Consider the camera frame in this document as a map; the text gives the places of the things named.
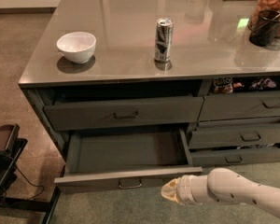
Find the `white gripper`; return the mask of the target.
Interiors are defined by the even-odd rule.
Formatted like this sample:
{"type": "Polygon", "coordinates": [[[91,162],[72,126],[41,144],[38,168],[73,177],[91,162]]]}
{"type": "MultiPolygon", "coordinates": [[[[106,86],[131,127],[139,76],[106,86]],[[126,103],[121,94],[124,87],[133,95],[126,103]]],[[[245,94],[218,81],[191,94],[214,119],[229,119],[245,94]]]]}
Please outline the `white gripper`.
{"type": "Polygon", "coordinates": [[[185,206],[211,203],[214,200],[207,187],[206,175],[174,178],[161,188],[161,196],[185,206]]]}

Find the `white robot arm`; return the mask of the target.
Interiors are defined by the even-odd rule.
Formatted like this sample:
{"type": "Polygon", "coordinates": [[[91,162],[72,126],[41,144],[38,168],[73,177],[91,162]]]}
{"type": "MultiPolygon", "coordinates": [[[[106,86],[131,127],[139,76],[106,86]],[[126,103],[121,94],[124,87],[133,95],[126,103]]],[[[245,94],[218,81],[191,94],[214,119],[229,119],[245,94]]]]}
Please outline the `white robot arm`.
{"type": "Polygon", "coordinates": [[[161,188],[161,196],[185,206],[247,203],[280,218],[280,188],[253,182],[226,168],[172,179],[161,188]]]}

